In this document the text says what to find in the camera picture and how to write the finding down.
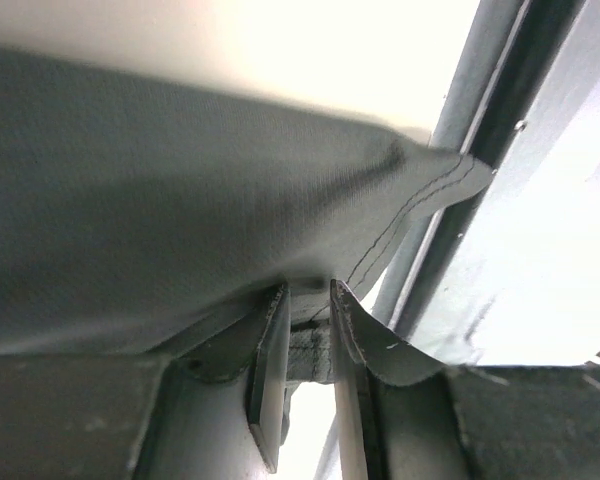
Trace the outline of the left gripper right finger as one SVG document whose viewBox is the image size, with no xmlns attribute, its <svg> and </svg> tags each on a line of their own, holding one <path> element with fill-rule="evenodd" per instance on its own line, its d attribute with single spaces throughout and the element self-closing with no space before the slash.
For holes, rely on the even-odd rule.
<svg viewBox="0 0 600 480">
<path fill-rule="evenodd" d="M 600 365 L 446 365 L 330 286 L 346 479 L 600 479 Z"/>
</svg>

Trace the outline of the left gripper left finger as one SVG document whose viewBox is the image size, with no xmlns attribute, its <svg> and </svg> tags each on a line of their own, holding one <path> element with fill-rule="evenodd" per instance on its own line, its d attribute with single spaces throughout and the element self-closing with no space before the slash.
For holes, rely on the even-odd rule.
<svg viewBox="0 0 600 480">
<path fill-rule="evenodd" d="M 177 358 L 0 355 L 0 479 L 264 479 L 289 336 L 283 285 Z"/>
</svg>

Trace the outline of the black t-shirt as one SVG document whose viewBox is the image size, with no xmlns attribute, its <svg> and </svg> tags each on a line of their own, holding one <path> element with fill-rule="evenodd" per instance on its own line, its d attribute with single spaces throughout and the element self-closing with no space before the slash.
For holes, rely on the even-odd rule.
<svg viewBox="0 0 600 480">
<path fill-rule="evenodd" d="M 291 288 L 288 378 L 329 383 L 366 295 L 491 168 L 394 130 L 0 47 L 0 354 L 178 355 Z"/>
</svg>

